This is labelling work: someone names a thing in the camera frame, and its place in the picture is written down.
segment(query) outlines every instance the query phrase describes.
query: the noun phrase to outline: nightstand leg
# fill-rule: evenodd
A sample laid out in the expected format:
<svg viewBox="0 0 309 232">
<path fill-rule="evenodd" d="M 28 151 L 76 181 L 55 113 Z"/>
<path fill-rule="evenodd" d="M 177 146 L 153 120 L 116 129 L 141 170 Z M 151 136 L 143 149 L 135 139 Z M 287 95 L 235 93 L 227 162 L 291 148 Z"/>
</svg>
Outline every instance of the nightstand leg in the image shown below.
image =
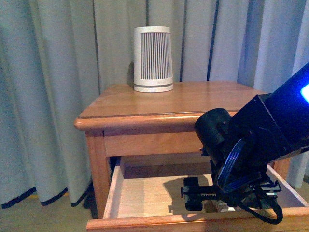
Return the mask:
<svg viewBox="0 0 309 232">
<path fill-rule="evenodd" d="M 103 218 L 110 189 L 110 165 L 106 157 L 103 131 L 86 131 L 93 186 L 95 190 L 98 217 Z"/>
</svg>

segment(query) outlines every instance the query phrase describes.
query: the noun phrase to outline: blue light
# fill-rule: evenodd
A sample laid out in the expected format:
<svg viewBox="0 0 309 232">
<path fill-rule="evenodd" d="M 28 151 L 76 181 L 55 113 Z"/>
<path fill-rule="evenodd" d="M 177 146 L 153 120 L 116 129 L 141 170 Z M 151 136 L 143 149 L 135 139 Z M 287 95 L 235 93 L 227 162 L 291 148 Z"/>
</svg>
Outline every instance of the blue light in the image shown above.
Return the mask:
<svg viewBox="0 0 309 232">
<path fill-rule="evenodd" d="M 303 87 L 300 90 L 301 95 L 303 95 L 304 99 L 309 103 L 309 84 Z"/>
</svg>

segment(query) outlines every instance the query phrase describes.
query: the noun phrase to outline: speaker grille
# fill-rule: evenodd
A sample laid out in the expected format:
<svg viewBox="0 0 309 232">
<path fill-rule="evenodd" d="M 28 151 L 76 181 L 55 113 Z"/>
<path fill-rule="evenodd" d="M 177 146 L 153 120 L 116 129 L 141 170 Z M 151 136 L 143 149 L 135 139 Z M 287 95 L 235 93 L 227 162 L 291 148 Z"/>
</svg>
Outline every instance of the speaker grille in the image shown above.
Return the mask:
<svg viewBox="0 0 309 232">
<path fill-rule="evenodd" d="M 141 33 L 141 78 L 172 77 L 170 33 Z"/>
</svg>

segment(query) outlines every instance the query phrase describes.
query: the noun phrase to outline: nightstand top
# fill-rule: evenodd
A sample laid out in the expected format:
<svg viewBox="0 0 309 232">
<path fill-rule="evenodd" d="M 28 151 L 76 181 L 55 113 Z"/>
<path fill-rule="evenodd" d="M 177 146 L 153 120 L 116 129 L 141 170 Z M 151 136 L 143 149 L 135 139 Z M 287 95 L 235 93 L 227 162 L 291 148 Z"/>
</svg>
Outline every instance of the nightstand top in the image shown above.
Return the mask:
<svg viewBox="0 0 309 232">
<path fill-rule="evenodd" d="M 113 85 L 105 90 L 76 119 L 75 127 L 84 130 L 81 121 L 112 121 L 127 117 L 179 117 L 224 108 L 237 112 L 256 94 L 263 92 L 234 82 L 181 82 L 162 93 L 141 93 L 129 85 Z"/>
</svg>

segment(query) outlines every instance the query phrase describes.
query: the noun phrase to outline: wooden surface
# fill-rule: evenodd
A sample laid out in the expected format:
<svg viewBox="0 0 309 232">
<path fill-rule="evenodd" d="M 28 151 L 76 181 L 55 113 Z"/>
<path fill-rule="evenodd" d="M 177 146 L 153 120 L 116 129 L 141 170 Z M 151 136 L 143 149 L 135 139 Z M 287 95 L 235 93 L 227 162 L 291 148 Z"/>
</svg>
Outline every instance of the wooden surface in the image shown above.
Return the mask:
<svg viewBox="0 0 309 232">
<path fill-rule="evenodd" d="M 291 158 L 286 158 L 286 159 L 282 159 L 282 160 L 274 162 L 274 169 L 283 179 L 286 179 L 288 175 L 290 159 Z"/>
<path fill-rule="evenodd" d="M 80 130 L 194 123 L 214 108 L 237 112 L 261 91 L 234 82 L 174 83 L 172 91 L 140 93 L 129 85 L 104 91 L 75 120 Z"/>
<path fill-rule="evenodd" d="M 106 137 L 107 156 L 188 153 L 198 152 L 202 147 L 195 132 Z"/>
<path fill-rule="evenodd" d="M 87 131 L 86 139 L 91 165 L 92 181 L 95 190 L 98 216 L 103 213 L 110 188 L 110 165 L 106 158 L 104 136 L 102 131 Z"/>
<path fill-rule="evenodd" d="M 272 210 L 258 210 L 275 218 Z M 169 215 L 90 220 L 87 230 L 92 232 L 282 232 L 309 229 L 309 207 L 283 209 L 283 221 L 270 225 L 247 212 Z"/>
<path fill-rule="evenodd" d="M 116 168 L 113 172 L 110 191 L 108 194 L 106 207 L 104 210 L 103 218 L 117 218 L 120 198 L 122 195 L 122 185 L 125 176 L 125 165 L 120 163 L 120 159 L 117 161 Z"/>
</svg>

